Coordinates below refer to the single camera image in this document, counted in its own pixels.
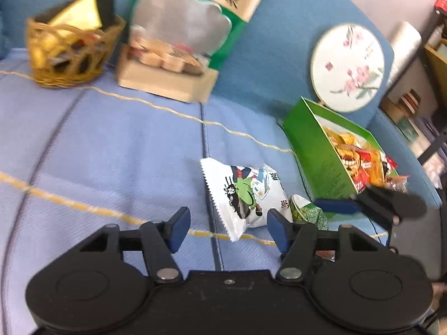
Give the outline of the yellow snack bag in basket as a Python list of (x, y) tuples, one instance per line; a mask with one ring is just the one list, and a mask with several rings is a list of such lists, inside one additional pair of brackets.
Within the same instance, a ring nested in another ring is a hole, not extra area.
[(30, 53), (38, 69), (43, 69), (47, 60), (56, 58), (77, 41), (78, 35), (65, 27), (88, 31), (102, 26), (97, 0), (74, 0), (61, 10), (35, 17), (34, 21), (46, 26), (38, 29), (31, 39)]

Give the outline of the green cardboard box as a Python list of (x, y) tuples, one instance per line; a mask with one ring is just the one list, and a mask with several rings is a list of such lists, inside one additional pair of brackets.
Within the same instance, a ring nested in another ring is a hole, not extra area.
[(302, 98), (285, 118), (283, 128), (312, 197), (339, 199), (358, 194), (324, 127), (339, 134), (353, 134), (361, 147), (383, 151), (382, 147), (366, 129), (306, 98)]

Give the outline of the black metal shelf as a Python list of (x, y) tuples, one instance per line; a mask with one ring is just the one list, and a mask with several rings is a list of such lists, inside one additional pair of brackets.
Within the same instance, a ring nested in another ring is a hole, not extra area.
[(446, 174), (446, 134), (442, 131), (446, 128), (446, 105), (425, 45), (445, 16), (433, 10), (423, 30), (420, 47), (391, 89), (392, 92), (406, 92), (413, 88), (420, 95), (418, 111), (409, 119), (418, 132), (410, 148), (436, 189), (445, 187), (442, 176)]

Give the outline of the blue sofa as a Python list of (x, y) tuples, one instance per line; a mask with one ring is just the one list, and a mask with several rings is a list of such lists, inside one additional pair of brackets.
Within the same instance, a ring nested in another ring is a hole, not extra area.
[(314, 0), (262, 0), (225, 60), (211, 99), (272, 116), (279, 125), (286, 105), (309, 94), (311, 47), (334, 20)]

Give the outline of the clear plastic roll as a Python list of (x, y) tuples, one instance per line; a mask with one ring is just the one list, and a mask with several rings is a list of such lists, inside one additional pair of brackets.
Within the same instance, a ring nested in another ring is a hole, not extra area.
[(387, 90), (390, 90), (403, 74), (404, 69), (409, 65), (417, 49), (419, 49), (421, 42), (421, 34), (409, 22), (401, 21), (396, 25), (389, 40), (394, 58), (386, 85)]

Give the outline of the light blue sofa blanket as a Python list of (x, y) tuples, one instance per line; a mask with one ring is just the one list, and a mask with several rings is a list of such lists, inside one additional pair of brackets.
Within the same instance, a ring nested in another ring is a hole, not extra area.
[(1, 61), (1, 332), (31, 334), (30, 278), (109, 223), (136, 229), (180, 207), (192, 234), (181, 271), (276, 271), (266, 228), (230, 241), (200, 161), (270, 166), (288, 195), (310, 195), (276, 118), (223, 98), (206, 104), (121, 88), (106, 70), (95, 82), (47, 89), (33, 82), (27, 53)]

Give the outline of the white cartoon snack bag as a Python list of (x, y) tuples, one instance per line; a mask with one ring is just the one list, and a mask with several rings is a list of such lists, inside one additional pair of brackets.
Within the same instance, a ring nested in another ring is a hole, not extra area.
[(206, 185), (231, 241), (249, 228), (267, 225), (267, 212), (276, 209), (293, 220), (289, 199), (276, 170), (226, 165), (213, 158), (200, 160)]

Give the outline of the clear orange-trim nut bag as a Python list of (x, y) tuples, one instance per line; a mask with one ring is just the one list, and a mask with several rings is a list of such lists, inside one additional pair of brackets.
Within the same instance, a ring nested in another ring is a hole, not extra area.
[(407, 191), (409, 176), (386, 176), (383, 187), (392, 191)]

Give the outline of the gold orange snack packet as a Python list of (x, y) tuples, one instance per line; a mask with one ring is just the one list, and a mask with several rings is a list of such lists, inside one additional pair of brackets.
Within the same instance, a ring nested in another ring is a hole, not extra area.
[(353, 134), (339, 134), (327, 127), (324, 127), (324, 132), (341, 158), (354, 159), (356, 157), (360, 157), (361, 155), (370, 155), (370, 151), (361, 147), (359, 141)]

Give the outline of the large kraft green snack bag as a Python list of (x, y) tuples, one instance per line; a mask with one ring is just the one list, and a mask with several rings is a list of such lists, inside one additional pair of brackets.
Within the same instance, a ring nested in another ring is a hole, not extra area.
[(205, 103), (261, 0), (135, 0), (117, 84)]

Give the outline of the small green snack packet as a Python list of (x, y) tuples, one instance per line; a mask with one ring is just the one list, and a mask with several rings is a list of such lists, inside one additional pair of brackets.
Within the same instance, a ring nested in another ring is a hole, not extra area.
[(306, 198), (294, 194), (289, 199), (289, 206), (295, 223), (311, 223), (322, 231), (329, 229), (328, 220), (323, 210)]

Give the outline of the round floral hand fan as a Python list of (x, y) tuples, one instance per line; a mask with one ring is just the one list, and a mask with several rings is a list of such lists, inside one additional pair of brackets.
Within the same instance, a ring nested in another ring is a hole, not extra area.
[(385, 73), (385, 56), (377, 37), (354, 23), (332, 27), (312, 53), (310, 76), (315, 94), (333, 111), (349, 113), (377, 95)]

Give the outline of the red striped snack bag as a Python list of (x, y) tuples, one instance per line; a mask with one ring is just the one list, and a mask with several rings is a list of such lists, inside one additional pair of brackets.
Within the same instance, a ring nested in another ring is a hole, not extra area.
[(367, 185), (384, 187), (397, 164), (375, 147), (339, 144), (335, 147), (357, 192)]

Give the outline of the red box on wall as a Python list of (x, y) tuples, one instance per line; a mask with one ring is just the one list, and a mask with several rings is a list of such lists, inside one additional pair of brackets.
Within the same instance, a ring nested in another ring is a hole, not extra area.
[(447, 0), (436, 0), (434, 5), (435, 9), (438, 11), (447, 12)]

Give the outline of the woven yellow wicker basket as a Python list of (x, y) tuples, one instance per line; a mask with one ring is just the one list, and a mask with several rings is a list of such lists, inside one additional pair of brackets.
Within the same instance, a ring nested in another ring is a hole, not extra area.
[(29, 18), (26, 44), (31, 77), (46, 88), (68, 88), (94, 80), (102, 74), (124, 27), (119, 16), (105, 30), (50, 26)]

